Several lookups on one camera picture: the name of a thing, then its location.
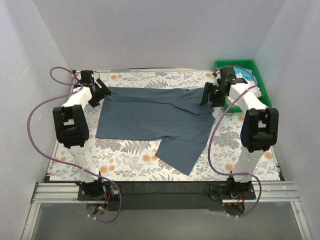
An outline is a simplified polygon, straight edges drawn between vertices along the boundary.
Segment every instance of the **floral tablecloth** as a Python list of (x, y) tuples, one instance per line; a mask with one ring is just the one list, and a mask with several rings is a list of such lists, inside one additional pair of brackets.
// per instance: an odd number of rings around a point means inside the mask
[[(134, 88), (203, 88), (212, 78), (208, 71), (199, 72), (121, 72), (101, 73), (101, 80), (112, 87)], [(114, 181), (225, 181), (227, 177), (216, 174), (208, 164), (208, 146), (204, 149), (191, 174), (185, 175), (155, 156), (161, 139), (155, 141), (131, 141), (120, 139), (96, 139), (96, 131), (102, 106), (92, 108), (88, 105), (84, 114), (90, 131), (87, 141), (94, 164), (101, 174)], [(223, 112), (215, 108), (213, 116), (217, 119)], [(229, 172), (237, 163), (241, 153), (240, 132), (243, 113), (228, 113), (222, 121), (211, 148), (213, 165), (222, 172)], [(69, 151), (59, 144), (56, 158), (73, 162)], [(280, 180), (274, 157), (270, 151), (260, 159), (255, 174), (262, 181)], [(79, 181), (79, 170), (62, 163), (54, 163), (51, 181)]]

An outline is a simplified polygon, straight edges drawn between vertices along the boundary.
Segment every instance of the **green plastic bin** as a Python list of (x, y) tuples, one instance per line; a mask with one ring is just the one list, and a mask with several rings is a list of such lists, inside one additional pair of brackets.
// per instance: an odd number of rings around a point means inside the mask
[[(256, 82), (258, 83), (258, 87), (261, 91), (261, 97), (259, 100), (265, 104), (268, 108), (271, 108), (271, 102), (268, 97), (267, 91), (265, 89), (264, 83), (262, 82), (262, 79), (260, 77), (260, 74), (258, 72), (257, 66), (253, 60), (218, 60), (214, 62), (215, 69), (227, 66), (227, 65), (235, 65), (239, 66), (245, 69), (252, 70), (252, 75), (255, 76)], [(228, 99), (224, 99), (224, 109), (229, 107)], [(228, 113), (241, 113), (241, 108), (238, 106), (233, 106), (229, 109)]]

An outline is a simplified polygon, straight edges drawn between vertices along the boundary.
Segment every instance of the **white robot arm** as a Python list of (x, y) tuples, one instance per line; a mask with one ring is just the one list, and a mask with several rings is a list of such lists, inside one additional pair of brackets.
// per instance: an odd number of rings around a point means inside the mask
[[(205, 84), (201, 105), (209, 100), (212, 107), (222, 107), (225, 97), (237, 99), (248, 89), (247, 81), (236, 77), (233, 66), (221, 68), (213, 76), (215, 81)], [(279, 112), (276, 108), (268, 108), (250, 91), (237, 104), (245, 113), (240, 135), (243, 148), (232, 173), (253, 173), (264, 152), (277, 142)], [(250, 182), (252, 177), (235, 175), (233, 179), (242, 184)]]
[[(53, 109), (53, 120), (57, 140), (69, 150), (75, 163), (99, 174), (87, 145), (89, 128), (84, 108), (87, 104), (92, 107), (98, 106), (99, 101), (110, 95), (111, 92), (99, 78), (96, 81), (100, 86), (94, 81), (92, 71), (81, 71), (80, 83), (83, 87), (74, 88), (73, 91), (77, 93), (73, 94), (61, 107)], [(85, 171), (81, 172), (82, 182), (89, 183), (97, 179)]]

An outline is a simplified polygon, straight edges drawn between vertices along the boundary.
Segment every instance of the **white wall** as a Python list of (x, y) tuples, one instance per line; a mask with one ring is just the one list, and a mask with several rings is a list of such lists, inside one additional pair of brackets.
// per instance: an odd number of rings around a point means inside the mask
[(320, 2), (287, 0), (255, 62), (279, 110), (275, 153), (301, 197), (313, 239), (320, 239)]
[[(68, 91), (49, 78), (51, 67), (67, 64), (32, 0), (0, 0), (0, 32), (0, 239), (18, 240), (36, 181), (48, 166), (29, 142), (27, 118), (41, 101)], [(65, 73), (56, 76), (70, 80)], [(32, 121), (34, 138), (47, 154), (55, 141), (52, 109), (61, 103), (43, 106)]]
[(72, 69), (253, 59), (285, 0), (33, 0)]

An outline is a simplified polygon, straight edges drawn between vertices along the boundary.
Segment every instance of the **gray cloth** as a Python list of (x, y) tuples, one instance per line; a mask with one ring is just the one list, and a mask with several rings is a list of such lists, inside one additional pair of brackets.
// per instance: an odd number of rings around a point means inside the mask
[(204, 89), (110, 90), (95, 137), (148, 141), (163, 138), (155, 155), (189, 175), (206, 147), (215, 121), (210, 104), (200, 106)]

